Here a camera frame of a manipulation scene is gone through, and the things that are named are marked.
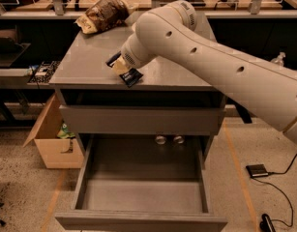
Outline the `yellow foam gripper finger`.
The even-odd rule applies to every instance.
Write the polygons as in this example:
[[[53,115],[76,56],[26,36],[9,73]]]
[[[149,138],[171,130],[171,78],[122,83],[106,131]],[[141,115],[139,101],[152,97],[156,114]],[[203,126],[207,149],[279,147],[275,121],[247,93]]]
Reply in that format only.
[[[118,57],[112,66],[112,70],[115,74],[121,75],[127,73],[131,68],[127,65],[126,61],[122,56]]]

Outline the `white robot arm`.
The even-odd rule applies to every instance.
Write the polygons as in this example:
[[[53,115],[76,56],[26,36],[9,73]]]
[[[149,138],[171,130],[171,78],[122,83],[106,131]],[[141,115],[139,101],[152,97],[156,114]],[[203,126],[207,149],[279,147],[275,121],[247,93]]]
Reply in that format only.
[[[178,0],[142,14],[113,69],[125,74],[158,56],[179,64],[297,144],[297,72],[195,33],[196,12]]]

